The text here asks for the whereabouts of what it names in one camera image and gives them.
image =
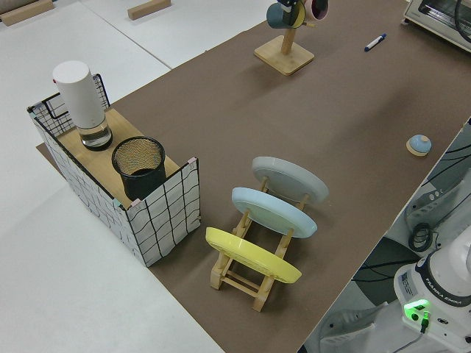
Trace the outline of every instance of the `yellow plate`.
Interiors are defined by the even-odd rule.
[[[280,282],[295,283],[301,277],[301,272],[285,260],[230,233],[208,227],[206,241],[235,261]]]

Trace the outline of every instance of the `brown mat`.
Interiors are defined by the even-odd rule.
[[[293,76],[254,56],[283,33],[261,24],[113,104],[177,164],[200,160],[202,226],[150,270],[226,352],[296,352],[470,114],[470,55],[402,26],[403,0],[331,3],[297,31],[316,57]],[[425,158],[406,149],[417,133],[433,141]],[[231,191],[258,186],[250,167],[264,155],[312,171],[330,196],[306,208],[318,232],[288,248],[302,277],[275,283],[257,313],[241,291],[210,288],[217,253],[204,236],[236,225]],[[247,239],[274,251],[266,233],[255,225]]]

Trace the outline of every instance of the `storage box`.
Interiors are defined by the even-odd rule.
[[[95,75],[93,79],[103,108],[108,110],[110,103],[102,78]],[[113,144],[106,151],[96,152],[82,146],[59,93],[29,107],[28,112],[74,192],[145,266],[166,256],[200,225],[197,158],[179,168],[166,157],[164,184],[141,202],[132,204],[107,157],[125,138],[142,135],[126,119],[115,110],[106,112]]]

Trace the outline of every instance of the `toaster oven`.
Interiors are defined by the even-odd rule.
[[[404,17],[471,51],[471,0],[410,0]]]

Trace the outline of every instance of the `table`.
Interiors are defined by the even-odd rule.
[[[145,0],[82,0],[106,22],[169,68],[265,20],[272,0],[173,0],[171,6],[131,21],[127,9]]]
[[[35,149],[26,108],[58,63],[106,76],[111,101],[168,71],[80,2],[54,6],[0,24],[0,351],[220,352]]]
[[[253,55],[281,34],[261,24],[113,104],[176,163],[200,159],[202,226],[150,270],[226,352],[295,352],[467,120],[470,55],[402,26],[405,7],[332,1],[324,22],[297,31],[316,57],[289,77]],[[406,150],[417,133],[433,141],[425,158]],[[330,196],[306,210],[318,232],[286,254],[303,276],[276,284],[257,313],[242,292],[210,288],[217,253],[204,236],[236,225],[231,190],[257,187],[260,155],[307,168]],[[247,239],[277,242],[261,227]]]

